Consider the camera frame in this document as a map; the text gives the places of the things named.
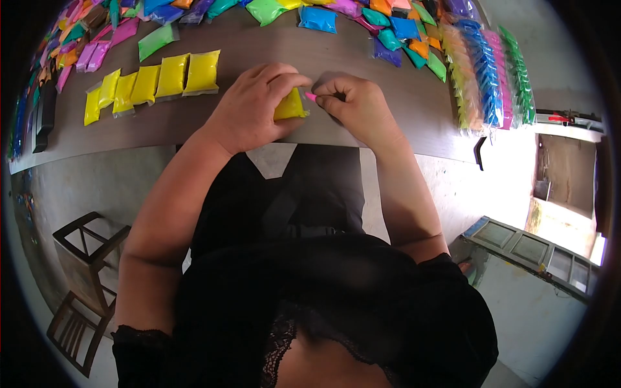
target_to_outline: yellow powder packet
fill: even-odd
[[[86,108],[84,110],[84,126],[99,120],[99,91],[101,87],[86,91]]]
[[[138,69],[136,84],[132,92],[132,105],[140,105],[147,102],[149,106],[155,103],[155,89],[160,78],[161,65],[141,66]]]
[[[117,69],[107,76],[101,82],[101,90],[99,92],[99,108],[103,109],[114,102],[114,94],[116,86],[119,82],[120,69]]]
[[[162,58],[160,81],[155,93],[156,101],[168,101],[183,93],[183,81],[186,78],[186,65],[189,53]]]
[[[218,57],[220,57],[220,50],[190,54],[188,84],[183,90],[183,96],[218,93],[218,85],[215,84]]]
[[[119,77],[117,91],[114,94],[114,106],[112,106],[112,116],[115,119],[135,112],[131,98],[137,76],[138,72],[136,71],[130,75]]]
[[[300,92],[297,88],[293,88],[274,110],[274,121],[290,117],[306,117],[308,115],[308,112],[302,107]]]

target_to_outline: person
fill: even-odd
[[[390,244],[362,229],[357,148],[297,145],[276,179],[246,156],[303,123],[274,109],[311,83],[282,63],[244,72],[154,185],[120,259],[119,387],[483,383],[494,322],[378,85],[314,92],[374,152]]]

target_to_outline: woman's right hand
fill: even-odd
[[[344,94],[341,101],[334,94]],[[394,120],[379,86],[368,79],[340,76],[315,90],[317,103],[376,154],[391,152],[405,136]]]

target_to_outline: wall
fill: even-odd
[[[477,289],[494,319],[498,360],[528,385],[538,385],[566,348],[586,306],[492,255]]]

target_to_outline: green powder packet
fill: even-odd
[[[171,23],[156,29],[138,41],[138,56],[140,57],[140,61],[142,62],[149,57],[149,55],[175,40],[179,40],[177,23]]]

